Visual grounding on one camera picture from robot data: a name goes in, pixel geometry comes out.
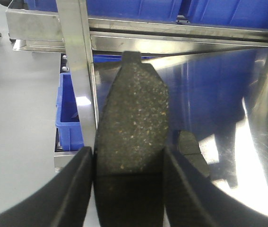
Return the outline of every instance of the metal bar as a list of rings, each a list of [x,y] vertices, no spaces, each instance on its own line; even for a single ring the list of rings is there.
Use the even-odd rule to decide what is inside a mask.
[[[177,23],[156,23],[103,17],[90,17],[89,25],[92,31],[115,30],[119,33],[136,33],[146,35],[164,34],[180,37],[268,42],[268,30],[265,29],[246,29],[229,26],[217,27],[197,24],[183,25]]]
[[[55,12],[13,9],[11,4],[6,11],[10,37],[13,39],[33,39],[61,41],[62,31],[59,15]],[[229,26],[184,25],[130,19],[90,17],[89,27],[92,31],[110,31],[118,33],[135,33],[143,35],[162,35],[194,37],[206,39],[241,40],[268,43],[268,30],[239,28]]]
[[[108,32],[91,32],[91,39],[93,50],[108,52],[139,51],[154,54],[176,54],[268,47],[268,43]]]
[[[156,35],[91,32],[92,49],[100,52],[139,51],[150,54],[188,54],[268,47],[268,43],[207,40]],[[63,42],[21,40],[15,51],[65,52]]]
[[[54,41],[36,41],[36,40],[16,40],[14,51],[30,51],[30,52],[54,52],[65,53],[63,42]]]
[[[85,146],[94,147],[96,121],[85,0],[56,0]]]

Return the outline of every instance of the black rubber pad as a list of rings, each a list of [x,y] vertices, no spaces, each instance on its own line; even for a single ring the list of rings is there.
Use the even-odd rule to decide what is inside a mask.
[[[95,142],[97,176],[160,173],[168,131],[168,88],[138,52],[125,52]]]
[[[161,174],[97,177],[97,213],[102,227],[161,227]]]

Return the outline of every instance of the blue crate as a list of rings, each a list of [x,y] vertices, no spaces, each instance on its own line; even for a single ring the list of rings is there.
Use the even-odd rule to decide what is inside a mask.
[[[192,23],[268,29],[268,0],[187,0],[180,14]]]
[[[70,73],[61,73],[57,95],[56,127],[64,151],[83,147],[82,132]]]
[[[56,0],[25,0],[30,10],[57,12]]]
[[[55,0],[25,0],[31,10],[57,12]],[[182,0],[87,0],[89,15],[175,21]]]

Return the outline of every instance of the brake pad friction material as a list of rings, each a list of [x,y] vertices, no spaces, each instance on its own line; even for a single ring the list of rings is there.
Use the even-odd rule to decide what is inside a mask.
[[[160,173],[168,132],[168,88],[138,52],[124,52],[95,142],[97,175]]]

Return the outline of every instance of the gray floor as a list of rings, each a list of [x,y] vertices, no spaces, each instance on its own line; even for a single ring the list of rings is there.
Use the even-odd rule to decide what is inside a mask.
[[[55,175],[59,54],[14,52],[0,5],[0,212]]]

